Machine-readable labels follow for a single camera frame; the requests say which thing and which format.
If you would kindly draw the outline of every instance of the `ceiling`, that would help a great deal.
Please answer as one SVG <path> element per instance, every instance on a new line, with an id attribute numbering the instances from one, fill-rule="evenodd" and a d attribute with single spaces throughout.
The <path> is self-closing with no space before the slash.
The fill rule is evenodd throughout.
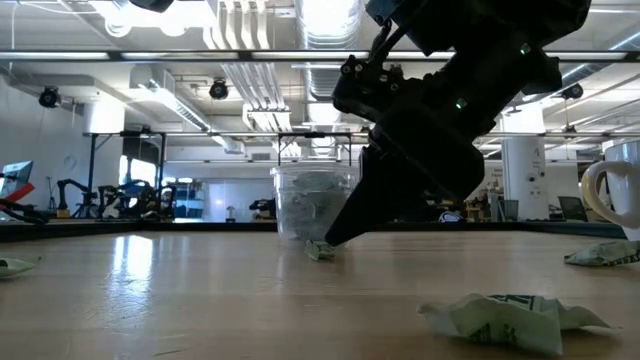
<path id="1" fill-rule="evenodd" d="M 91 12 L 94 8 L 81 1 L 45 3 L 56 11 Z M 134 28 L 127 36 L 114 38 L 105 32 L 104 18 L 99 14 L 60 14 L 44 11 L 15 2 L 0 0 L 0 47 L 2 49 L 37 50 L 206 50 L 202 40 L 202 30 L 191 28 L 180 37 L 170 37 L 157 28 Z M 268 1 L 268 36 L 273 49 L 299 49 L 296 31 L 296 19 L 293 1 Z M 620 39 L 640 32 L 640 0 L 594 0 L 592 12 L 582 29 L 548 46 L 549 50 L 607 50 L 620 42 Z M 359 30 L 359 49 L 368 49 L 379 28 L 368 17 L 363 17 Z M 12 45 L 12 32 L 15 37 Z M 416 50 L 407 39 L 402 39 L 397 50 Z M 6 64 L 0 64 L 6 73 Z M 303 71 L 300 64 L 276 63 L 275 72 L 286 104 L 291 109 L 292 125 L 302 125 L 306 119 L 307 96 L 304 87 Z M 405 76 L 422 77 L 433 72 L 443 64 L 403 63 Z M 243 100 L 231 85 L 231 94 L 227 100 L 213 101 L 208 90 L 214 77 L 224 77 L 225 72 L 219 64 L 171 63 L 153 65 L 156 70 L 167 70 L 176 79 L 176 92 L 199 112 L 208 117 L 216 129 L 228 131 L 246 131 L 241 121 Z M 87 86 L 87 91 L 74 92 L 69 88 L 67 96 L 73 96 L 79 102 L 99 101 L 103 93 L 114 91 L 122 95 L 128 103 L 127 122 L 147 123 L 158 130 L 194 131 L 174 112 L 144 97 L 144 91 L 130 87 L 130 74 L 134 65 L 127 63 L 65 64 L 65 63 L 20 63 L 14 64 L 12 76 L 14 82 L 26 86 L 37 84 L 42 75 L 59 75 L 61 84 L 70 81 L 75 75 L 86 75 L 97 81 L 97 85 Z M 565 66 L 565 73 L 575 65 Z M 580 131 L 619 131 L 640 130 L 640 106 L 631 103 L 640 99 L 640 65 L 617 64 L 591 75 L 580 82 L 585 90 L 581 100 L 564 102 L 560 99 L 546 99 L 545 127 L 558 130 L 566 123 L 580 122 L 585 119 L 601 117 L 597 121 L 582 126 Z M 615 111 L 621 106 L 624 111 Z M 365 122 L 353 116 L 341 120 L 351 130 L 358 130 Z M 210 145 L 209 139 L 180 138 L 172 140 L 180 146 Z M 596 146 L 601 139 L 581 142 L 580 149 Z M 549 143 L 563 144 L 564 139 L 548 139 Z M 486 146 L 487 151 L 493 148 Z"/>

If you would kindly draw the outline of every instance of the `clear plastic cup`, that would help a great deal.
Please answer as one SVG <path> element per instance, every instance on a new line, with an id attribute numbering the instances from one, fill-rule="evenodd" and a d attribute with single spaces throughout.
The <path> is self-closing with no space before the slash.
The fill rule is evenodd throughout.
<path id="1" fill-rule="evenodd" d="M 356 186 L 358 174 L 357 167 L 341 164 L 286 164 L 271 169 L 283 244 L 323 242 Z"/>

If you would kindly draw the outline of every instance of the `ceiling duct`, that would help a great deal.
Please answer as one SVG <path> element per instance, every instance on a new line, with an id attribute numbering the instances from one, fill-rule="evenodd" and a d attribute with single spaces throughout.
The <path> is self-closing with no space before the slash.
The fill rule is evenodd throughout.
<path id="1" fill-rule="evenodd" d="M 132 89 L 145 89 L 151 100 L 163 104 L 200 131 L 221 131 L 213 128 L 207 121 L 207 117 L 188 100 L 176 94 L 175 79 L 168 71 L 154 71 L 149 66 L 136 65 L 131 70 L 129 85 Z M 212 136 L 211 138 L 222 145 L 227 154 L 244 154 L 245 146 L 239 141 L 220 136 Z"/>
<path id="2" fill-rule="evenodd" d="M 296 0 L 298 37 L 305 50 L 355 50 L 364 6 L 362 0 Z M 338 69 L 305 70 L 307 115 L 317 131 L 333 131 L 341 113 L 333 107 L 331 93 Z M 328 156 L 331 146 L 326 139 L 314 139 L 312 148 Z"/>
<path id="3" fill-rule="evenodd" d="M 611 51 L 634 51 L 640 49 L 640 23 L 634 25 L 632 28 L 626 31 L 623 31 L 618 36 L 609 40 L 608 43 L 610 44 L 608 49 Z M 571 70 L 565 72 L 562 75 L 562 90 L 568 88 L 571 85 L 577 84 L 582 80 L 585 80 L 589 76 L 600 72 L 611 65 L 612 64 L 607 63 L 589 63 L 574 66 L 573 68 L 571 68 Z M 562 90 L 553 93 L 520 96 L 518 99 L 512 101 L 508 106 L 519 106 L 538 102 L 545 98 L 548 98 L 553 94 L 560 93 Z"/>

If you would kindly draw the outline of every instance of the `table surface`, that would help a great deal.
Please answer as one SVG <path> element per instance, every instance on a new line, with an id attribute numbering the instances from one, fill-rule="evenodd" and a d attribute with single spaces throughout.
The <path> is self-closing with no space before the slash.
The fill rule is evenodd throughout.
<path id="1" fill-rule="evenodd" d="M 604 239 L 374 233 L 313 262 L 270 233 L 141 232 L 2 244 L 40 266 L 0 281 L 3 359 L 513 359 L 432 335 L 423 302 L 473 292 L 585 306 L 615 330 L 565 334 L 567 359 L 637 359 L 640 265 L 563 255 Z"/>

